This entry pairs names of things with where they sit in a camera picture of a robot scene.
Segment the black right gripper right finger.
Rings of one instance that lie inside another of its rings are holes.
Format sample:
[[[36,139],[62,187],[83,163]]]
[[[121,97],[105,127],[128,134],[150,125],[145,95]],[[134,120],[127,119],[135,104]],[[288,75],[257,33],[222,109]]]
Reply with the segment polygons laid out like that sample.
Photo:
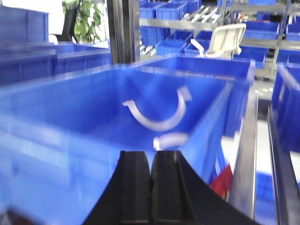
[[[158,151],[152,163],[155,225],[255,225],[219,197],[180,151]]]

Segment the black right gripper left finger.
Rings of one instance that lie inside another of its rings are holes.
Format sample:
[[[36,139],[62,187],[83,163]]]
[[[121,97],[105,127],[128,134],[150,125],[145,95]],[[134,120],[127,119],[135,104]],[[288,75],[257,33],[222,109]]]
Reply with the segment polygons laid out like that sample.
[[[143,151],[122,151],[104,192],[84,225],[151,224],[150,169]]]

